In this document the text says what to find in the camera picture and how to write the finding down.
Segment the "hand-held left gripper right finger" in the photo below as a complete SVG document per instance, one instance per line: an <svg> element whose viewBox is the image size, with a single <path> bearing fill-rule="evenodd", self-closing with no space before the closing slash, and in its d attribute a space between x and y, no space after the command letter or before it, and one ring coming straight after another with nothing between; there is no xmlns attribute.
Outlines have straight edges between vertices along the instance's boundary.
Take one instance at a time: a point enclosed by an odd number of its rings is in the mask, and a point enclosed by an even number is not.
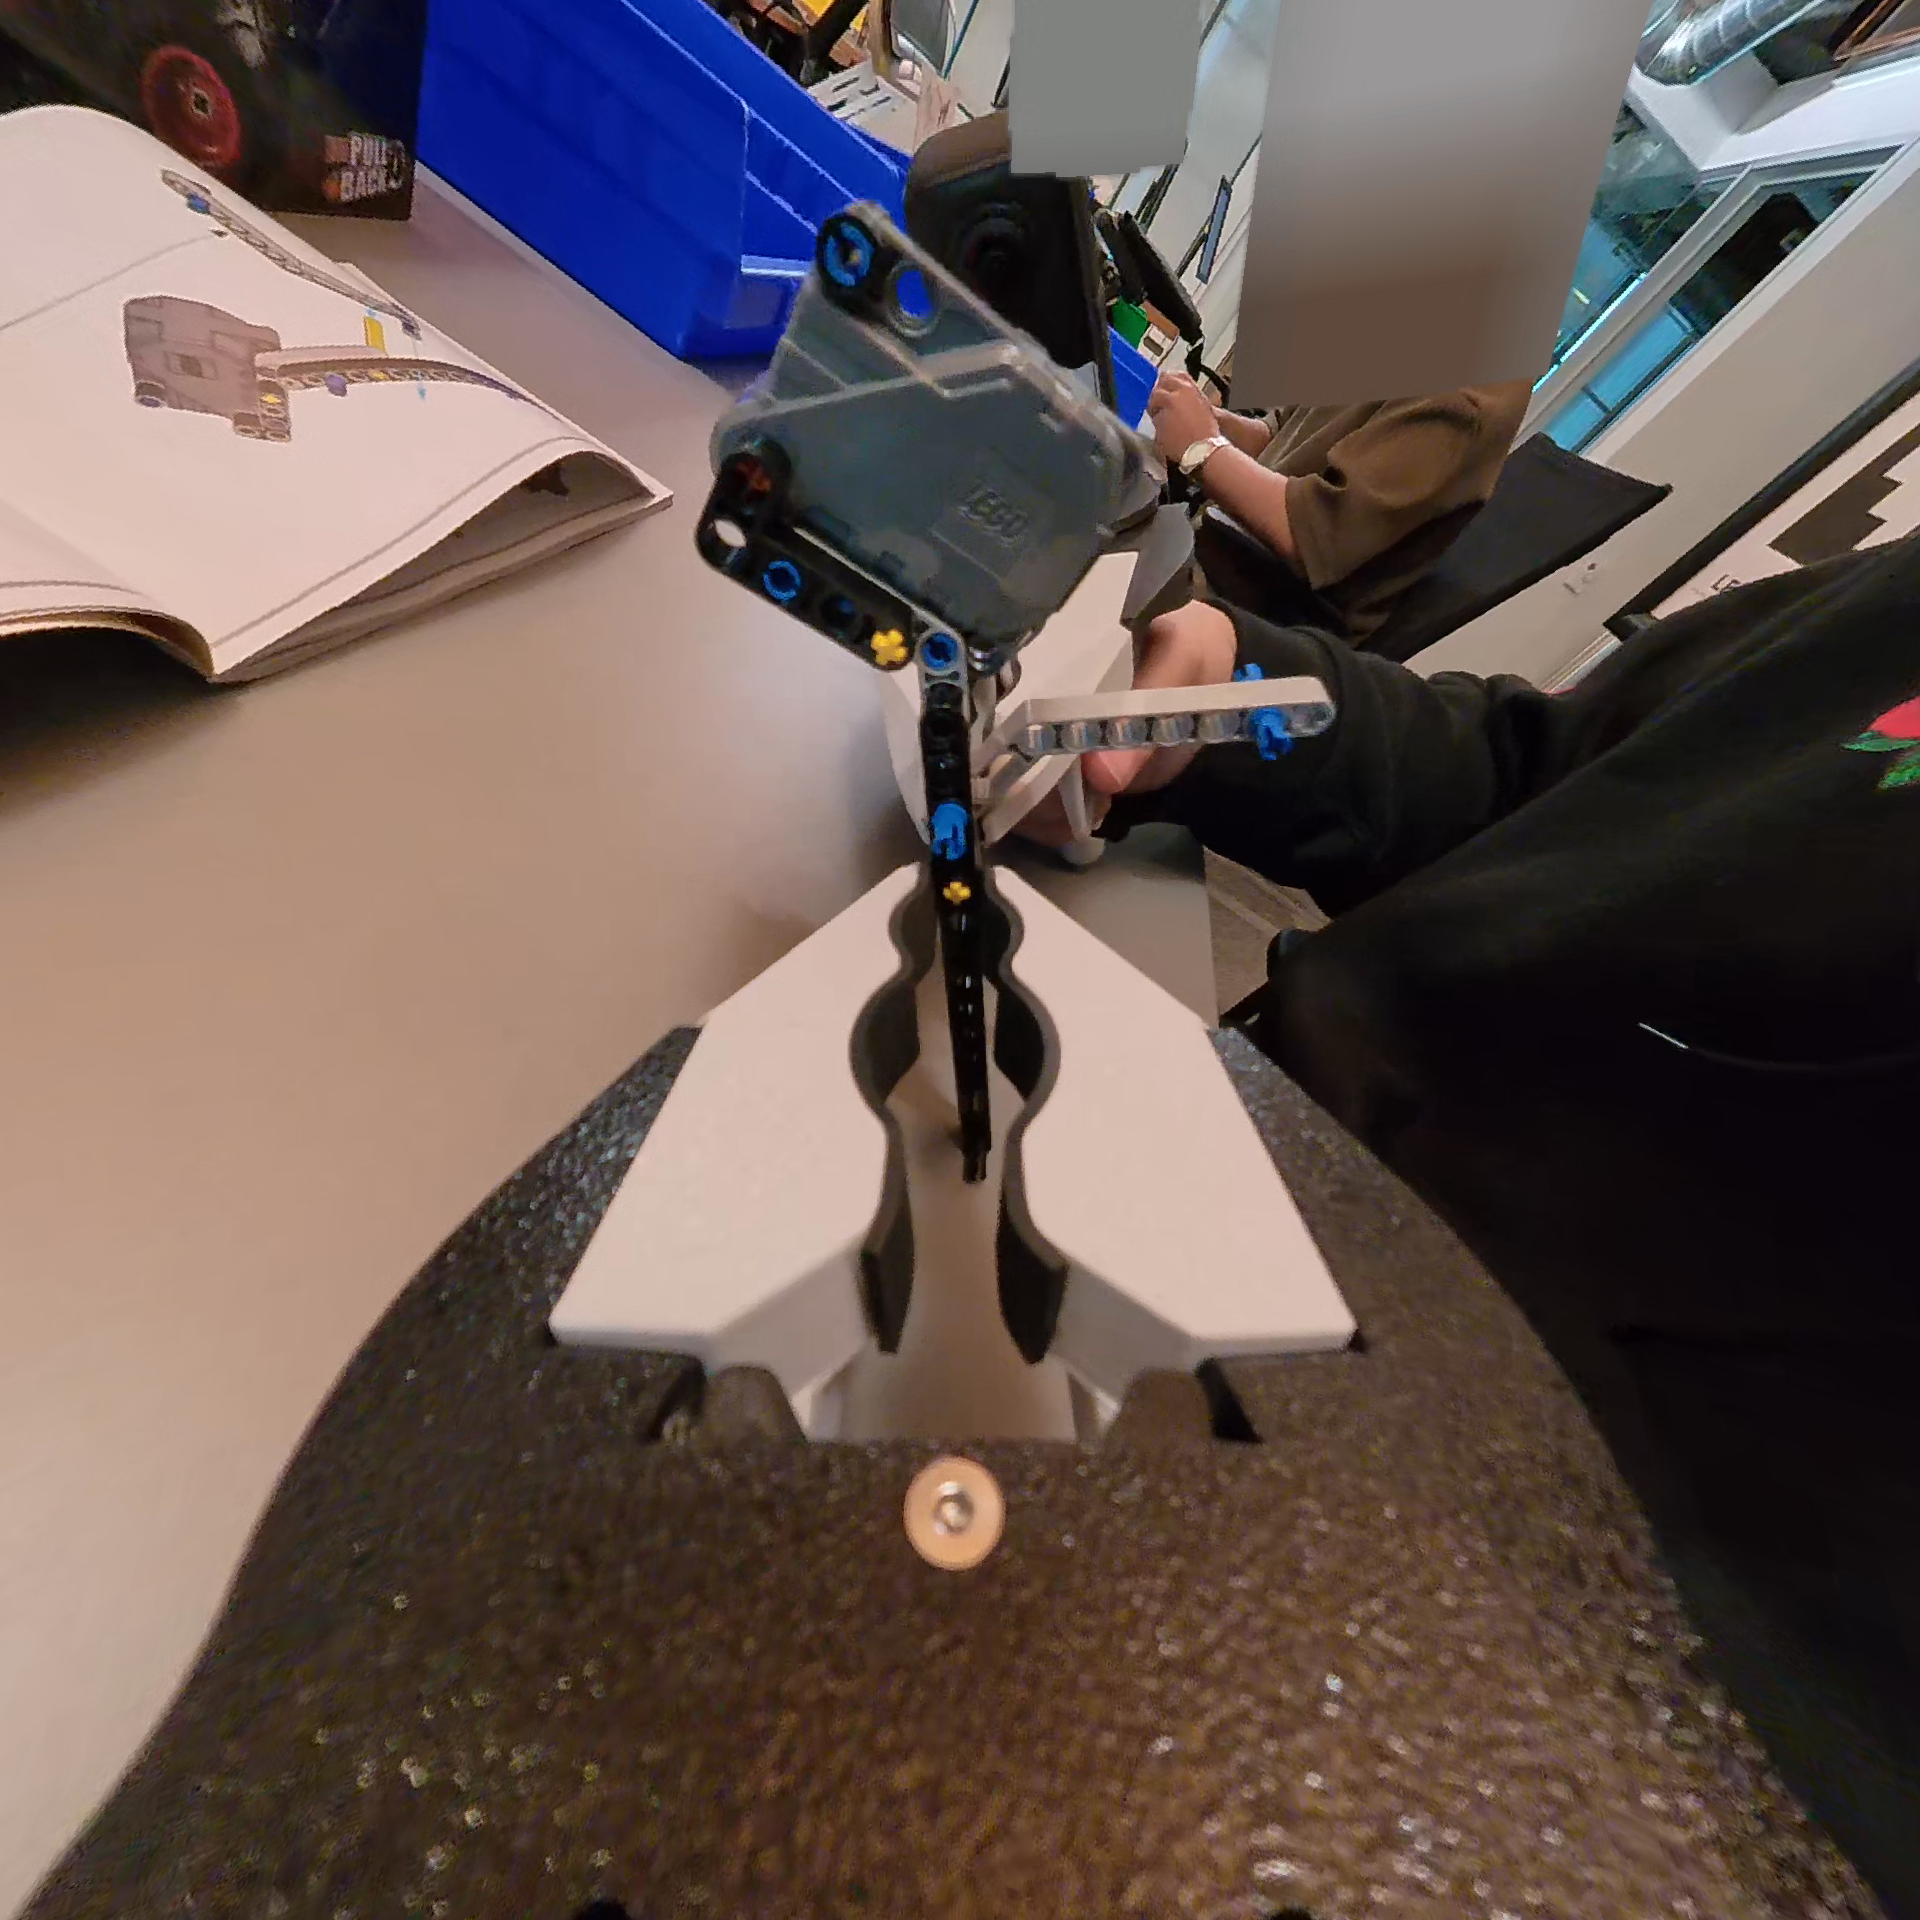
<svg viewBox="0 0 1920 1920"><path fill-rule="evenodd" d="M999 1312L1103 1432L1145 1374L1347 1351L1357 1323L1203 1017L1012 870L993 877Z"/></svg>

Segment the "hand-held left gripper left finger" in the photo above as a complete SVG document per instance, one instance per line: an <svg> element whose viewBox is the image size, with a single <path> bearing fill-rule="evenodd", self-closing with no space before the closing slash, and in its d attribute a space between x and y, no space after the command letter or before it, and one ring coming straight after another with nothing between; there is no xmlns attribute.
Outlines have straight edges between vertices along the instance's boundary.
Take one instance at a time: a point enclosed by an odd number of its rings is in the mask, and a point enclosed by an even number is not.
<svg viewBox="0 0 1920 1920"><path fill-rule="evenodd" d="M849 1367L895 1352L914 1279L892 1095L935 958L901 865L715 1006L550 1317L574 1349L774 1377L837 1438Z"/></svg>

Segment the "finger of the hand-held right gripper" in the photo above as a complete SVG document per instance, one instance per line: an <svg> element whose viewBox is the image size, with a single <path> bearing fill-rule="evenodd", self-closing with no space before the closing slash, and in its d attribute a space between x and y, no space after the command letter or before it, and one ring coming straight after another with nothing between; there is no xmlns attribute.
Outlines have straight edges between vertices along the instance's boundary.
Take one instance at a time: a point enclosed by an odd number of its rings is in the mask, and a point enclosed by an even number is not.
<svg viewBox="0 0 1920 1920"><path fill-rule="evenodd" d="M1021 703L1060 699L1076 712L1097 694L1133 686L1137 645L1123 607L1137 563L1133 551L1097 559L1063 607L1007 663L990 734L1010 736L1012 712ZM1068 865L1084 870L1102 859L1102 841L1091 825L1092 803L1074 757L1025 758L1010 743L1001 743L993 757L979 750L977 792L987 845L1019 831L1041 812L1068 831L1058 845Z"/></svg>
<svg viewBox="0 0 1920 1920"><path fill-rule="evenodd" d="M914 663L893 673L879 673L879 717L901 804L921 844L925 844L927 803L921 757L921 672Z"/></svg>

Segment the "light grey toy brick beam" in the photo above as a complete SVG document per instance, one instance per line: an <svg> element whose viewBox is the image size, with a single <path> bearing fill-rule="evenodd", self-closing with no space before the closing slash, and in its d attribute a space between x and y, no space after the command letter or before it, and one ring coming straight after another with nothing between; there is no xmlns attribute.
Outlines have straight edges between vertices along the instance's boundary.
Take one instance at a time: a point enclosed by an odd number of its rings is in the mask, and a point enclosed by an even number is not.
<svg viewBox="0 0 1920 1920"><path fill-rule="evenodd" d="M1316 676L1270 679L1259 663L1199 688L1117 688L1027 694L973 745L977 792L997 798L1054 758L1092 752L1213 748L1251 740L1261 757L1333 727L1334 703Z"/></svg>

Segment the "short black toy brick beam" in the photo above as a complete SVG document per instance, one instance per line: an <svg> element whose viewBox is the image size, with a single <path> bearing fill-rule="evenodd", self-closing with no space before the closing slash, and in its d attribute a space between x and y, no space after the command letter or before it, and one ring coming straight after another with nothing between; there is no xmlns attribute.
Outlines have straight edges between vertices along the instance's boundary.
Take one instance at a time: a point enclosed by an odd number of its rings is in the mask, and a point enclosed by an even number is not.
<svg viewBox="0 0 1920 1920"><path fill-rule="evenodd" d="M777 444L722 454L694 526L700 558L865 665L908 668L935 633L931 615L805 531L788 510L788 478Z"/></svg>

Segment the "dark grey toy motor block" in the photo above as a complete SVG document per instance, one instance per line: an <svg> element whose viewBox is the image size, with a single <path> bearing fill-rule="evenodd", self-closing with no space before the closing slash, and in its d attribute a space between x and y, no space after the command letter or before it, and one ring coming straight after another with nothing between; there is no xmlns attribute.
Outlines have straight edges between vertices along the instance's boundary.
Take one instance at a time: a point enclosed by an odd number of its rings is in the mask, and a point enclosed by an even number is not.
<svg viewBox="0 0 1920 1920"><path fill-rule="evenodd" d="M794 518L997 676L1158 495L1151 444L875 203L818 230L770 366L710 431L770 441Z"/></svg>

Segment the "person's right forearm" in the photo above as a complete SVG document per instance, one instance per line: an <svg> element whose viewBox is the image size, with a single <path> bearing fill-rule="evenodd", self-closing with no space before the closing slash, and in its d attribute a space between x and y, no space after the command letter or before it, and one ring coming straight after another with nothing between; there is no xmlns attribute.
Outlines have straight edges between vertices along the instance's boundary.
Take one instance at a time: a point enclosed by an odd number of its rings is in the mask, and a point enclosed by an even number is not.
<svg viewBox="0 0 1920 1920"><path fill-rule="evenodd" d="M1521 679L1446 672L1423 679L1318 631L1230 615L1239 665L1316 676L1333 727L1267 758L1251 743L1259 798L1204 845L1213 856L1307 894L1330 915L1462 845L1526 783L1526 731L1542 696Z"/></svg>

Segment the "beige desk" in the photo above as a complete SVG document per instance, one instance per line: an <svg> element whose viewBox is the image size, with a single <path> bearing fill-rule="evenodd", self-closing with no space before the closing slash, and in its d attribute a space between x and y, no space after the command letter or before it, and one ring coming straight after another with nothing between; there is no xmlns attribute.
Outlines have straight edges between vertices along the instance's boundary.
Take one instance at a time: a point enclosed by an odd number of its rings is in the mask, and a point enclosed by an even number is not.
<svg viewBox="0 0 1920 1920"><path fill-rule="evenodd" d="M1108 1456L661 1444L543 1339L639 1055L906 849L874 694L690 556L722 401L430 184L305 233L681 505L207 692L5 665L5 1915L1203 1915Z"/></svg>

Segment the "person's right hand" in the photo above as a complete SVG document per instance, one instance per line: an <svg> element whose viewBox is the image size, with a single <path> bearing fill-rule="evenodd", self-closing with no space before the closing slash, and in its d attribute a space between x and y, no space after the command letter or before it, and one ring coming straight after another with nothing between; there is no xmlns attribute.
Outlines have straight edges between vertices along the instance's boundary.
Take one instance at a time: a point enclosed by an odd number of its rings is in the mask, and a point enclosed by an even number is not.
<svg viewBox="0 0 1920 1920"><path fill-rule="evenodd" d="M1185 603L1149 621L1137 646L1137 689L1211 688L1234 679L1239 636L1211 603ZM1095 839L1117 844L1142 828L1181 828L1204 845L1259 798L1249 748L1140 748L1082 758Z"/></svg>

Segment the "blue storage bin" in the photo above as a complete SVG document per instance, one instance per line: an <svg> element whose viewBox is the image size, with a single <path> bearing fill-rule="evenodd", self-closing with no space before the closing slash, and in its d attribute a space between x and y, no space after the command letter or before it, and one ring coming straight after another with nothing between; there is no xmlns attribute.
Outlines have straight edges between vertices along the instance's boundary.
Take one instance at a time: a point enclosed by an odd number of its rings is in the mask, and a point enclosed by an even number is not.
<svg viewBox="0 0 1920 1920"><path fill-rule="evenodd" d="M433 1L423 164L684 360L765 357L817 233L908 158L702 1Z"/></svg>

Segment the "operator in black sweatshirt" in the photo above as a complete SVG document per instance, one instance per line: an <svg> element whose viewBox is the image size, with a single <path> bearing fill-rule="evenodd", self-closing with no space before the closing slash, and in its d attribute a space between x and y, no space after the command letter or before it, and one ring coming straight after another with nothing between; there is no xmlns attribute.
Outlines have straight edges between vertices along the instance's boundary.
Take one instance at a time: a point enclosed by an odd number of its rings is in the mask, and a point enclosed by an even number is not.
<svg viewBox="0 0 1920 1920"><path fill-rule="evenodd" d="M1727 1676L1915 1915L1915 539L1539 692L1526 783L1257 1036L1518 1297Z"/></svg>

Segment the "black chair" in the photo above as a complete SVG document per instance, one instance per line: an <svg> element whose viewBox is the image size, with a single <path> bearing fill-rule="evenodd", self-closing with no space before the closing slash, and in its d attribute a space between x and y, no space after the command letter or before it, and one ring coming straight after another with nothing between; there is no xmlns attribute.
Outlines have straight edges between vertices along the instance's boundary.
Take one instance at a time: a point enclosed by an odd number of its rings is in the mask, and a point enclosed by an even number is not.
<svg viewBox="0 0 1920 1920"><path fill-rule="evenodd" d="M1487 501L1446 520L1444 544L1357 646L1406 663L1588 558L1671 491L1530 435L1506 454Z"/></svg>

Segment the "open instruction booklet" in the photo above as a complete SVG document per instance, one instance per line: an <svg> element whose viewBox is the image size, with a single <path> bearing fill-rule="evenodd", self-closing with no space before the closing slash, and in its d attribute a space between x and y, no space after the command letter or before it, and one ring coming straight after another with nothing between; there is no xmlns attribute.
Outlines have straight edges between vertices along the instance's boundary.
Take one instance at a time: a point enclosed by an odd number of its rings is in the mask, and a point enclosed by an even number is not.
<svg viewBox="0 0 1920 1920"><path fill-rule="evenodd" d="M5 113L5 637L257 681L670 501L156 137Z"/></svg>

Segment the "black toy set box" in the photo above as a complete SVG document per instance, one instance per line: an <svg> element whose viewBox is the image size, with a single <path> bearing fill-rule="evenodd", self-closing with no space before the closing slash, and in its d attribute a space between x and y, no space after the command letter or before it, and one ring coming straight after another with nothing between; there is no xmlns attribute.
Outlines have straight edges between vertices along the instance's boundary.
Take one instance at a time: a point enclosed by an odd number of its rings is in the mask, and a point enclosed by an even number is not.
<svg viewBox="0 0 1920 1920"><path fill-rule="evenodd" d="M5 108L91 105L267 211L402 222L425 1L5 1Z"/></svg>

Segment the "framed marker poster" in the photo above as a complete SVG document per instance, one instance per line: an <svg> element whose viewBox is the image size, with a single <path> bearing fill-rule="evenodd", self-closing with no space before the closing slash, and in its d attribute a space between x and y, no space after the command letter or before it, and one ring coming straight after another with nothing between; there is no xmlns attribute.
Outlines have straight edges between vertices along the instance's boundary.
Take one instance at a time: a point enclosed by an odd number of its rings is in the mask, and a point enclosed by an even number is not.
<svg viewBox="0 0 1920 1920"><path fill-rule="evenodd" d="M1717 591L1915 534L1915 373L1846 415L1606 619L1618 639Z"/></svg>

